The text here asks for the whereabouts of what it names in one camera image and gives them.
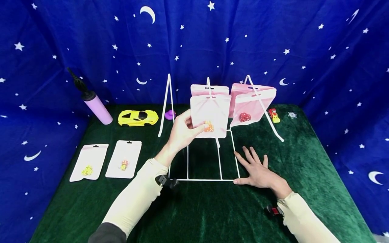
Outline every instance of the red dice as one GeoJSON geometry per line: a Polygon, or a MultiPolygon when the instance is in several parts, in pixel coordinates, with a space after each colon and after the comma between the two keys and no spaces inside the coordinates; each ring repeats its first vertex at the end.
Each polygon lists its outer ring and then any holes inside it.
{"type": "Polygon", "coordinates": [[[239,115],[240,122],[245,122],[251,120],[251,115],[247,114],[246,112],[243,112],[239,115]]]}

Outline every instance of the human hand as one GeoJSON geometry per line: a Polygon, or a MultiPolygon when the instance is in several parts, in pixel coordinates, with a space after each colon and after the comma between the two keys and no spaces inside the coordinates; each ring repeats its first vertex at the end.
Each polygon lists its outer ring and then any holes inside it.
{"type": "Polygon", "coordinates": [[[206,127],[206,124],[202,124],[193,128],[191,110],[185,111],[174,120],[168,140],[169,147],[177,153],[188,146],[197,135],[204,132],[206,127]]]}
{"type": "Polygon", "coordinates": [[[246,155],[247,161],[242,156],[234,151],[234,154],[238,161],[246,168],[250,174],[247,178],[238,178],[234,180],[234,184],[237,185],[252,185],[258,188],[270,188],[276,194],[277,198],[284,199],[291,192],[286,180],[268,169],[268,157],[263,156],[263,163],[261,163],[257,153],[253,147],[250,147],[250,151],[243,146],[243,151],[246,155]]]}

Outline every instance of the pink cylinder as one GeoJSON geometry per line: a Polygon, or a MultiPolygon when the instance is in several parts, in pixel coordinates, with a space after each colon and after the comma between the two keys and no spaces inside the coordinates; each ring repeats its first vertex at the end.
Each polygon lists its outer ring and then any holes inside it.
{"type": "Polygon", "coordinates": [[[104,125],[108,125],[113,121],[112,116],[97,95],[94,99],[84,102],[104,125]]]}

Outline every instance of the dark shirt sleeve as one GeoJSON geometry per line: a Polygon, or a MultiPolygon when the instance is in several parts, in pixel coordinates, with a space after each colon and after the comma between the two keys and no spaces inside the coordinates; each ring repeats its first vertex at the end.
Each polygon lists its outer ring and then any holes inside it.
{"type": "Polygon", "coordinates": [[[126,234],[116,225],[102,223],[88,240],[88,243],[126,243],[126,234]]]}

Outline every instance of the beige sleeve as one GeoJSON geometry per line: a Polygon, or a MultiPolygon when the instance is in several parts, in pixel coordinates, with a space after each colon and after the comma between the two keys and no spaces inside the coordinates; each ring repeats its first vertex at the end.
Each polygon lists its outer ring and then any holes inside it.
{"type": "Polygon", "coordinates": [[[162,186],[155,181],[158,175],[166,175],[168,168],[149,159],[136,177],[117,196],[102,223],[119,227],[128,237],[151,203],[160,195],[162,186]]]}
{"type": "Polygon", "coordinates": [[[292,192],[285,199],[277,201],[278,207],[284,212],[284,225],[299,243],[339,242],[299,194],[292,192]]]}

